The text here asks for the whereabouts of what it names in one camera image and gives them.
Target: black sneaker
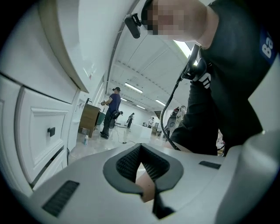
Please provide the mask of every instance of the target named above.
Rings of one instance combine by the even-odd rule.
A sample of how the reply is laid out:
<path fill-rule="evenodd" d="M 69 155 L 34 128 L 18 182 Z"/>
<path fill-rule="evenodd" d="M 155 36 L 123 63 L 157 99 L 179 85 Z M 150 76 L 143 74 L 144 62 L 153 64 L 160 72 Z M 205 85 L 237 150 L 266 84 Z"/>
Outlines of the black sneaker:
<path fill-rule="evenodd" d="M 101 138 L 108 139 L 108 138 L 109 138 L 109 135 L 101 135 Z"/>

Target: person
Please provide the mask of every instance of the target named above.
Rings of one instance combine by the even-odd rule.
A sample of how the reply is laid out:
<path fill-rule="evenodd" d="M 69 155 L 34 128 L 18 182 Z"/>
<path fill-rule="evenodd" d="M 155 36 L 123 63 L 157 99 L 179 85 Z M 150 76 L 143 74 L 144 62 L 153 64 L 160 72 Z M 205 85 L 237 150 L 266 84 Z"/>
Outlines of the person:
<path fill-rule="evenodd" d="M 134 119 L 134 113 L 132 113 L 129 117 L 128 117 L 128 124 L 127 124 L 127 128 L 130 129 L 132 120 Z"/>
<path fill-rule="evenodd" d="M 171 135 L 180 150 L 217 155 L 220 129 L 226 155 L 262 131 L 248 98 L 277 51 L 244 1 L 216 0 L 205 6 L 199 0 L 147 0 L 141 20 L 153 35 L 197 42 L 207 64 L 207 73 L 190 82 L 187 112 Z M 147 173 L 136 183 L 144 189 L 144 201 L 153 198 L 154 184 Z"/>
<path fill-rule="evenodd" d="M 179 111 L 176 114 L 177 120 L 175 122 L 175 125 L 173 127 L 169 128 L 169 130 L 170 130 L 169 136 L 171 136 L 172 133 L 174 132 L 174 130 L 179 127 L 179 123 L 183 120 L 184 115 L 186 114 L 186 112 L 187 112 L 186 106 L 181 106 L 179 108 Z"/>
<path fill-rule="evenodd" d="M 148 128 L 151 128 L 153 126 L 153 123 L 154 123 L 154 117 L 151 117 L 148 122 Z"/>
<path fill-rule="evenodd" d="M 109 108 L 106 112 L 105 118 L 104 118 L 104 128 L 100 132 L 101 137 L 108 139 L 109 138 L 109 126 L 111 122 L 111 116 L 114 111 L 119 110 L 119 105 L 121 103 L 121 97 L 119 95 L 121 89 L 119 87 L 116 87 L 113 89 L 114 93 L 110 95 L 109 100 L 106 102 L 102 102 L 101 105 L 109 105 Z"/>

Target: woman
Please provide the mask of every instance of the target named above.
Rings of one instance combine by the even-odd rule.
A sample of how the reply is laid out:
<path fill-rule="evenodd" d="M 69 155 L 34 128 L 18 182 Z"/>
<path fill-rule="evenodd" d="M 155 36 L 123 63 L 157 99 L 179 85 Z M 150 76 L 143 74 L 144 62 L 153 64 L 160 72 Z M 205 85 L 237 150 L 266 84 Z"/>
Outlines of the woman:
<path fill-rule="evenodd" d="M 181 107 L 179 108 L 179 111 L 178 111 L 177 115 L 176 115 L 176 116 L 177 116 L 176 123 L 175 123 L 175 125 L 174 125 L 173 127 L 170 128 L 169 137 L 172 135 L 173 131 L 174 131 L 176 128 L 178 128 L 179 123 L 183 120 L 183 117 L 184 117 L 184 115 L 185 115 L 186 113 L 187 113 L 186 107 L 185 107 L 185 106 L 181 106 Z"/>
<path fill-rule="evenodd" d="M 134 113 L 132 113 L 132 114 L 128 117 L 128 120 L 127 120 L 127 122 L 126 122 L 126 123 L 128 123 L 128 124 L 127 124 L 127 128 L 128 128 L 128 129 L 130 129 L 130 125 L 131 125 L 133 119 L 134 119 Z"/>
<path fill-rule="evenodd" d="M 154 117 L 151 117 L 148 122 L 148 128 L 151 128 L 153 126 L 153 123 L 154 123 Z"/>

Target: ceiling light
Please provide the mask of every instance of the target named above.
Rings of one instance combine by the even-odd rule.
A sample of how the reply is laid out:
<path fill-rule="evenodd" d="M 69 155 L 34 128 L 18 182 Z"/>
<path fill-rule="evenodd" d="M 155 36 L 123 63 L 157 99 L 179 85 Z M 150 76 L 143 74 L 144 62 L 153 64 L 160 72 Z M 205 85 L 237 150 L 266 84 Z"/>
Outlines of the ceiling light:
<path fill-rule="evenodd" d="M 181 42 L 181 41 L 177 41 L 177 40 L 173 40 L 177 45 L 178 47 L 181 49 L 181 51 L 183 51 L 184 55 L 188 58 L 192 51 L 191 49 L 187 46 L 187 44 L 185 42 Z"/>
<path fill-rule="evenodd" d="M 137 107 L 140 107 L 139 105 L 136 105 Z M 142 108 L 142 109 L 144 109 L 144 110 L 146 110 L 144 107 L 140 107 L 140 108 Z"/>
<path fill-rule="evenodd" d="M 156 102 L 158 102 L 159 104 L 165 106 L 165 104 L 163 102 L 160 102 L 159 100 L 156 100 Z"/>
<path fill-rule="evenodd" d="M 130 87 L 130 88 L 132 88 L 132 89 L 134 89 L 134 90 L 136 90 L 136 91 L 138 91 L 138 92 L 140 92 L 140 93 L 143 93 L 143 91 L 142 91 L 142 90 L 137 89 L 136 87 L 134 87 L 134 86 L 132 86 L 132 85 L 128 84 L 127 82 L 125 83 L 125 85 L 126 85 L 126 86 L 128 86 L 128 87 Z"/>

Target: white ceiling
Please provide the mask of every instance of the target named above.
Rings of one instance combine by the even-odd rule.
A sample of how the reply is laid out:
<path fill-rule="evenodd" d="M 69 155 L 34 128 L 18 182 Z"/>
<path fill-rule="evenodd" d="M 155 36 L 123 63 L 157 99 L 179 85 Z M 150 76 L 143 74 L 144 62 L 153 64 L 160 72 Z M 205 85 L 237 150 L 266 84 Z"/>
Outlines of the white ceiling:
<path fill-rule="evenodd" d="M 187 44 L 192 49 L 194 43 Z M 147 35 L 143 27 L 141 37 L 134 39 L 125 26 L 113 58 L 107 93 L 110 94 L 112 88 L 119 86 L 122 98 L 148 111 L 162 110 L 163 106 L 155 100 L 167 102 L 186 62 L 186 56 L 173 40 Z M 125 86 L 126 82 L 143 93 Z M 171 108 L 187 106 L 189 84 L 189 80 L 180 82 L 170 104 Z"/>

